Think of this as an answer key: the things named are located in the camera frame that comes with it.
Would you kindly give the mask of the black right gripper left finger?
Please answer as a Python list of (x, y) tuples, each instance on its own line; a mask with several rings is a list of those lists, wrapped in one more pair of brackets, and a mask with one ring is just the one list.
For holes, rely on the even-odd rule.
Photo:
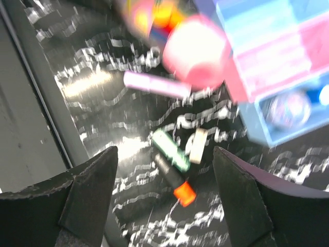
[(118, 166), (109, 147), (87, 162), (1, 194), (1, 246), (101, 246)]

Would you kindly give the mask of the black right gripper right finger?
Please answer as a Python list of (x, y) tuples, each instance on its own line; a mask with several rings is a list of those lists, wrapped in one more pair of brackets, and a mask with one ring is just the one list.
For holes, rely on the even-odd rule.
[(221, 147), (213, 169), (232, 246), (328, 246), (328, 192), (291, 183)]

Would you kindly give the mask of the blue plastic end bin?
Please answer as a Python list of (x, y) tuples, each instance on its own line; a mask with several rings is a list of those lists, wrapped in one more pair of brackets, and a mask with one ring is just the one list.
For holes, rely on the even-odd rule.
[(239, 103), (248, 139), (274, 147), (328, 125), (328, 74), (253, 103)]

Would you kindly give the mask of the clear round clip jar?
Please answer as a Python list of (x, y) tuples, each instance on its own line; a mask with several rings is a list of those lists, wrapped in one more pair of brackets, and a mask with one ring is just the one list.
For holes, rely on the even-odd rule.
[(281, 129), (305, 124), (311, 114), (312, 104), (303, 92), (290, 92), (274, 96), (263, 106), (264, 118)]

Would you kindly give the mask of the blue cap small bottle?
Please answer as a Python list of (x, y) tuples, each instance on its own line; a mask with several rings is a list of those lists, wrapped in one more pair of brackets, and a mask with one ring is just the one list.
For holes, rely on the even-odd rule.
[(329, 101), (329, 85), (326, 84), (319, 88), (306, 91), (312, 104), (320, 104), (327, 106)]

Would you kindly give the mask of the pink plastic bin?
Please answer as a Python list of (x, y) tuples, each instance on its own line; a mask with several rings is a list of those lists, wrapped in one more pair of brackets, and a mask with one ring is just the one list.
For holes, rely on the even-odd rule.
[(325, 16), (235, 55), (227, 65), (226, 87), (233, 102), (253, 102), (257, 97), (327, 72), (328, 17)]

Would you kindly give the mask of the lilac eraser stick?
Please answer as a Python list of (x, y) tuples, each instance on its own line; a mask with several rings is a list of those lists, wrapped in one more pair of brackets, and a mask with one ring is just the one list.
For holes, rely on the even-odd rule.
[(123, 75), (123, 82), (126, 87), (131, 89), (172, 98), (184, 99), (191, 94), (191, 86), (188, 84), (148, 74), (127, 71)]

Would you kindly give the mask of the pink cartoon crayon tube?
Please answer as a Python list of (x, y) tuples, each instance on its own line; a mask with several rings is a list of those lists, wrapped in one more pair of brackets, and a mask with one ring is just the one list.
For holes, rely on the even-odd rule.
[(163, 66), (193, 89), (217, 88), (231, 47), (192, 1), (116, 1), (130, 31), (160, 49)]

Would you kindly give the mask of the light blue plastic bin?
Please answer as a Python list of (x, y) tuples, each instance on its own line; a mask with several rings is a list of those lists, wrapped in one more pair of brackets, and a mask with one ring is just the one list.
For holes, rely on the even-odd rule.
[(328, 1), (195, 1), (228, 35), (233, 48), (264, 40), (328, 12)]

